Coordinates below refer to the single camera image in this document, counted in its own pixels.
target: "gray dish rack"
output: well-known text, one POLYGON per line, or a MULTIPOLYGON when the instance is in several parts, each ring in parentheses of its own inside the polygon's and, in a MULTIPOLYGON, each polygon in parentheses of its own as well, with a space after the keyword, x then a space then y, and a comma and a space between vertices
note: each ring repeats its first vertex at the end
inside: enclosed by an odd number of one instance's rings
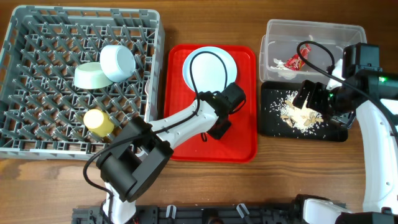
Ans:
POLYGON ((156 119, 164 40, 154 10, 15 8, 0 53, 0 157, 87 160, 132 117, 156 119), (131 49, 133 76, 99 90, 74 86, 76 66, 98 62, 109 44, 131 49), (83 124, 93 108, 115 124, 105 138, 83 124))

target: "wooden table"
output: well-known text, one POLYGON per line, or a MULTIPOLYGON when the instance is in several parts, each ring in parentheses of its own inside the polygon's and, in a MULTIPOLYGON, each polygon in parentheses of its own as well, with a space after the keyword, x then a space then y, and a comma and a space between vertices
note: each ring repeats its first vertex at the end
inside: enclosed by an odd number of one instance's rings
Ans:
MULTIPOLYGON (((333 22, 362 26, 368 42, 380 45, 381 66, 397 72, 398 2, 344 1, 2 1, 0 37, 20 4, 125 7, 158 10, 166 31, 165 54, 182 43, 235 44, 259 55, 269 19, 333 22)), ((258 154, 248 164, 170 161, 139 205, 232 205, 288 202, 314 194, 361 211, 365 170, 355 122, 344 143, 259 136, 258 154)), ((0 161, 0 223, 70 223, 72 208, 99 205, 105 194, 81 174, 83 161, 0 161)), ((101 182, 97 168, 89 175, 101 182)))

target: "clear plastic bin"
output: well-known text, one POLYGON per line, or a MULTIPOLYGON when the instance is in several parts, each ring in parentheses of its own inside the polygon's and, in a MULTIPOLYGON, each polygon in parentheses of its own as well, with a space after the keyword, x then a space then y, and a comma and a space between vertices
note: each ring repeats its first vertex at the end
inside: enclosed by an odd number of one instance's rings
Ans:
MULTIPOLYGON (((260 80, 294 83, 311 80, 327 84, 329 79, 308 65, 304 65, 300 71, 271 68, 277 65, 274 63, 275 58, 286 62, 293 57, 297 45, 304 40, 313 40, 324 45, 337 62, 342 58, 345 47, 358 42, 366 43, 366 35, 360 26, 271 19, 267 25, 267 34, 261 42, 260 80)), ((315 45, 311 45, 311 48, 308 60, 326 70, 331 64, 329 55, 315 45)))

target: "yellow cup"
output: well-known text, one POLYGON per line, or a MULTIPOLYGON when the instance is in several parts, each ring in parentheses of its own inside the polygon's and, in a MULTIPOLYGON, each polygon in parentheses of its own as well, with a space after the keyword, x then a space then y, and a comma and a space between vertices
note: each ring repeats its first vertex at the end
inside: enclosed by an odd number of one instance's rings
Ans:
POLYGON ((114 129, 114 124, 109 119, 109 115, 97 109, 87 111, 83 121, 85 126, 99 137, 105 137, 114 129))

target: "red snack wrapper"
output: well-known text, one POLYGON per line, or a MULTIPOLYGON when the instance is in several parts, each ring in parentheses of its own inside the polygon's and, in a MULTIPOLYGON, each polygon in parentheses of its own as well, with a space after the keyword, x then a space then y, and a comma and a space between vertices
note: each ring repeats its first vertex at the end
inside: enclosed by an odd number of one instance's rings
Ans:
MULTIPOLYGON (((303 55, 303 57, 305 59, 308 59, 308 53, 310 51, 311 51, 311 47, 308 44, 305 44, 300 49, 300 53, 301 53, 301 55, 303 55)), ((300 59, 298 54, 295 54, 292 58, 290 58, 285 63, 285 67, 287 67, 291 70, 294 70, 294 71, 299 71, 304 65, 305 65, 305 63, 303 62, 303 60, 300 59)))

